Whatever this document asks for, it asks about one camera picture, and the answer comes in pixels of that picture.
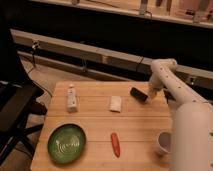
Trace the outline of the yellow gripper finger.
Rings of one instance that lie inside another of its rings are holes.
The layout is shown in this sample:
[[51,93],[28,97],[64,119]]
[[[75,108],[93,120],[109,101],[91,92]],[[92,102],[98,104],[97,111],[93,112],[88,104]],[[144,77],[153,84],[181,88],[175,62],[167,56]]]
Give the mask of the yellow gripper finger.
[[149,90],[147,92],[147,96],[148,96],[147,100],[152,101],[157,96],[157,92],[155,90]]

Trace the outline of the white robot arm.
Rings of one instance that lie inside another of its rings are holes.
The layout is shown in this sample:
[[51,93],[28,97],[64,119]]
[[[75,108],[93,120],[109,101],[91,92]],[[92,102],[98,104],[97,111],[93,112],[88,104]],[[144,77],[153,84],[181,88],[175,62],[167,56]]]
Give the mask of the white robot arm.
[[174,71],[175,59],[151,63],[148,97],[166,87],[179,107],[172,116],[170,171],[213,171],[213,105],[191,89]]

